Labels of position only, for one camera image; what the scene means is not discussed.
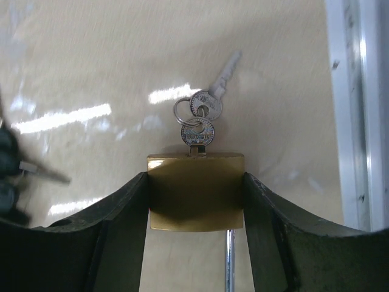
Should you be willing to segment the silver keys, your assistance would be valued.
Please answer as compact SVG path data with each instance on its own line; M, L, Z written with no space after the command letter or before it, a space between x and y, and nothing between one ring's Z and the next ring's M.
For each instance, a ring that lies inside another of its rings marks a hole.
M173 114L181 125L181 139L190 147L190 156L205 156L206 146L213 142L215 128L212 121L218 119L222 113L222 97L227 92L227 82L231 79L241 57L240 50L234 52L207 89L196 91L192 96L183 97L175 102ZM189 104L192 114L187 120L181 118L178 112L178 105L183 102Z

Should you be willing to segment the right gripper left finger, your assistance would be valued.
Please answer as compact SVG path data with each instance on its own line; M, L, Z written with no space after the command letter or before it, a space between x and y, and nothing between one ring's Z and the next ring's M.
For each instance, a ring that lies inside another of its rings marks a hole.
M49 227L1 220L2 291L138 291L148 221L148 178Z

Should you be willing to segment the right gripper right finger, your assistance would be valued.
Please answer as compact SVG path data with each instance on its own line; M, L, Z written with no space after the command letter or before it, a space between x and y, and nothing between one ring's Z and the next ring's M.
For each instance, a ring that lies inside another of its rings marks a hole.
M249 173L244 220L255 291L388 291L388 229L318 217Z

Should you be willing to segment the large brass padlock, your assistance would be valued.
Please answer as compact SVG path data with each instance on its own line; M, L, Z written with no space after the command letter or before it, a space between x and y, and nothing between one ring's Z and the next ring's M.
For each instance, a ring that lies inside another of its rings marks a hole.
M224 289L235 289L235 230L243 227L245 158L239 153L150 155L150 226L171 232L225 232Z

